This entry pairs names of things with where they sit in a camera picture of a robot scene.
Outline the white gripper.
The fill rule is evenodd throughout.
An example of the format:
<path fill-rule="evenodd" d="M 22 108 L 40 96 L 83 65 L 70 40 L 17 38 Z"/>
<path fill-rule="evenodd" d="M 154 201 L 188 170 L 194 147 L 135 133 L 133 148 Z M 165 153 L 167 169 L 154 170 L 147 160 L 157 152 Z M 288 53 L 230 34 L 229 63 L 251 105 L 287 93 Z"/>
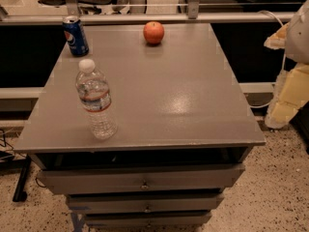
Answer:
<path fill-rule="evenodd" d="M 265 124 L 271 129 L 282 129 L 300 108 L 309 102 L 309 0 L 264 42 L 270 49 L 284 49 L 286 56 L 298 64 L 289 72 L 277 76 Z"/>

